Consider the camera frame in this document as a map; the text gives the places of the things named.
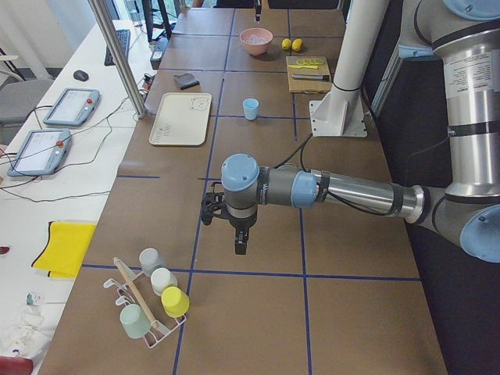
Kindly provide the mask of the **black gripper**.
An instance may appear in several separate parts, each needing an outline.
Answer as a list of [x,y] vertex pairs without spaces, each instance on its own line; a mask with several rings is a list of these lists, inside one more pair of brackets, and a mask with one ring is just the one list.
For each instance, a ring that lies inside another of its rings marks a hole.
[[236,255],[245,255],[247,252],[247,243],[249,239],[250,228],[256,223],[257,215],[251,215],[246,218],[237,218],[232,216],[229,221],[235,229],[234,250]]

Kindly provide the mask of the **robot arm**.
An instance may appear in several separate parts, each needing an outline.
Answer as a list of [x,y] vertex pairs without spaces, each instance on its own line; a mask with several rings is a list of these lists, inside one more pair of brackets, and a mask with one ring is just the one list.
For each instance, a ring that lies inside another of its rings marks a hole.
[[420,225],[486,262],[499,261],[499,4],[496,1],[406,1],[399,55],[444,64],[452,182],[445,188],[380,181],[382,150],[366,135],[361,85],[388,8],[354,1],[331,90],[310,104],[312,135],[332,138],[333,160],[306,170],[260,166],[236,154],[222,164],[221,216],[246,252],[260,205],[305,209],[336,202],[375,216]]

